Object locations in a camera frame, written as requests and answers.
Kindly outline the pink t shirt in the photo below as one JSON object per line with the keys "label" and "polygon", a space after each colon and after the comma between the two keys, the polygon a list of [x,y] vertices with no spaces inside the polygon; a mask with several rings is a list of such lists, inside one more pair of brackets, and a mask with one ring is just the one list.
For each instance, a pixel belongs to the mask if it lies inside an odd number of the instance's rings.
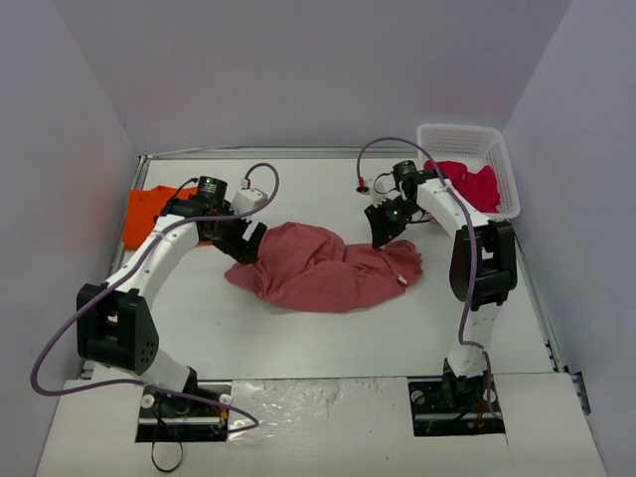
{"label": "pink t shirt", "polygon": [[423,275],[422,257],[408,240],[375,249],[346,244],[320,227],[288,222],[268,230],[254,263],[235,264],[225,279],[276,306],[344,313],[394,299]]}

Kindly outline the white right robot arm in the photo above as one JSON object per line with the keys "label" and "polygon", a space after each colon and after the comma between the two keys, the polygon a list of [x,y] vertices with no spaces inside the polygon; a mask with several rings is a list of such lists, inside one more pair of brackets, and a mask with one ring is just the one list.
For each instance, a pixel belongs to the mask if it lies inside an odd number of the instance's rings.
{"label": "white right robot arm", "polygon": [[418,170],[411,160],[393,166],[392,198],[369,187],[373,203],[365,209],[372,245],[382,248],[402,234],[412,216],[425,212],[453,239],[449,283],[463,303],[457,343],[444,361],[440,395],[462,410],[476,399],[474,384],[492,380],[486,357],[495,320],[518,283],[515,234],[508,221],[494,221],[475,209],[434,169]]}

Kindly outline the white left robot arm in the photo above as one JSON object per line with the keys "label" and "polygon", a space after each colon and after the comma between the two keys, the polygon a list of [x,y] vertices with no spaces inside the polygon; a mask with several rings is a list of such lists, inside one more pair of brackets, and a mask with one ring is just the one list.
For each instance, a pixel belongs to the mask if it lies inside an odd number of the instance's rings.
{"label": "white left robot arm", "polygon": [[152,305],[181,259],[202,242],[239,264],[256,261],[266,226],[254,224],[250,216],[270,199],[248,179],[231,200],[227,187],[223,180],[202,176],[188,198],[171,197],[131,258],[103,284],[87,284],[77,296],[79,356],[166,390],[164,403],[178,415],[199,406],[198,377],[161,349]]}

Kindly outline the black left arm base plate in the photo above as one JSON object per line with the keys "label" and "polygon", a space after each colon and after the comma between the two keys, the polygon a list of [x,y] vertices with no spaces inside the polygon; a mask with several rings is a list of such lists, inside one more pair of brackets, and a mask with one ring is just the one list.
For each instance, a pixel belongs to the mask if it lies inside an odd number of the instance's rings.
{"label": "black left arm base plate", "polygon": [[228,440],[229,413],[215,406],[143,389],[137,443],[208,443]]}

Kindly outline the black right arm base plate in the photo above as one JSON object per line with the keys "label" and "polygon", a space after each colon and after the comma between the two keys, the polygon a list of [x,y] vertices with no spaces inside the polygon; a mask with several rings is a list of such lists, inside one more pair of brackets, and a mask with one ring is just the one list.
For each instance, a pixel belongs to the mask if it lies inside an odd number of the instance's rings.
{"label": "black right arm base plate", "polygon": [[484,380],[469,383],[459,395],[451,390],[442,377],[421,377],[407,380],[411,427],[415,437],[458,437],[505,435],[504,420],[495,388],[490,403]]}

